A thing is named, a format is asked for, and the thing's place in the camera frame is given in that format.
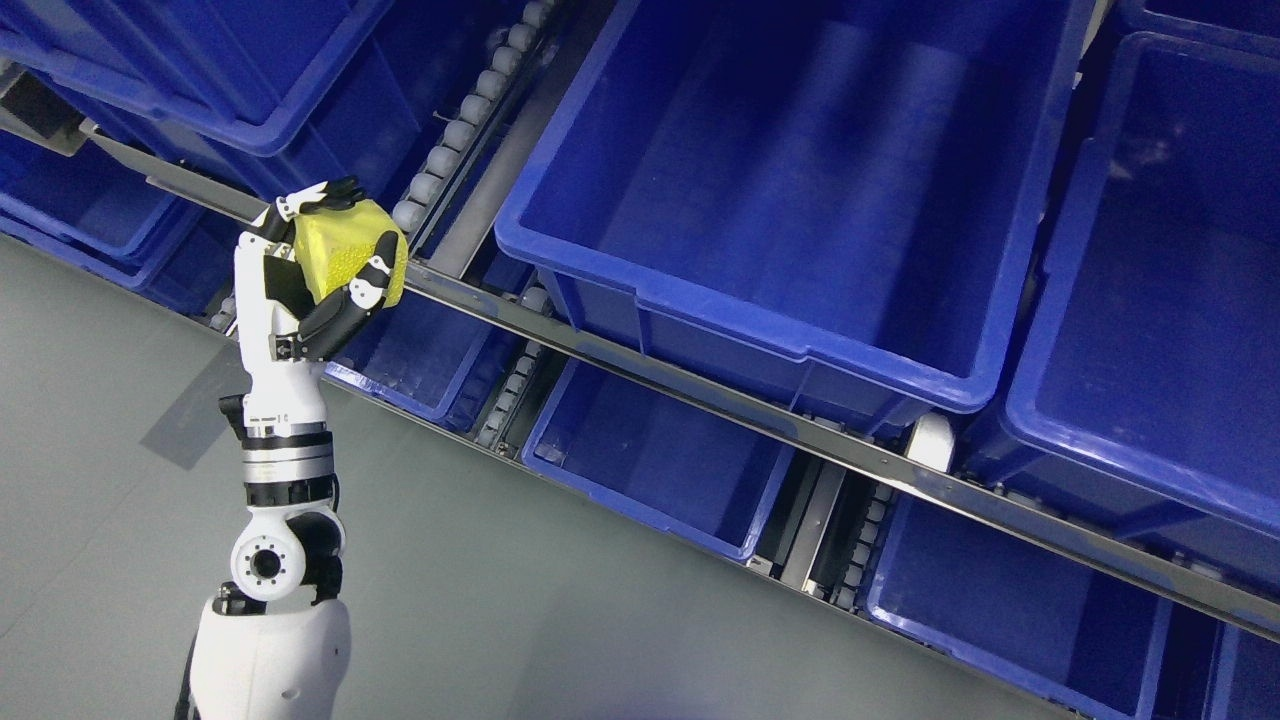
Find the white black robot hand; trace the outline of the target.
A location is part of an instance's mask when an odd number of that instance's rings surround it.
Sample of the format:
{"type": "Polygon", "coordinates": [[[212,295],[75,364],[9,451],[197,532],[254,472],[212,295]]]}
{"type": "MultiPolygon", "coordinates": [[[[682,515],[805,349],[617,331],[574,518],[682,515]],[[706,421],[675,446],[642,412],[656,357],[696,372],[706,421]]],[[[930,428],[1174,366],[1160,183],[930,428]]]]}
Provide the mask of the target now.
{"type": "Polygon", "coordinates": [[[250,437],[302,436],[324,428],[319,382],[328,363],[383,310],[396,237],[343,287],[315,304],[294,260],[293,220],[321,209],[344,211],[371,200],[352,176],[323,181],[270,201],[244,224],[234,251],[239,357],[250,391],[239,427],[250,437]]]}

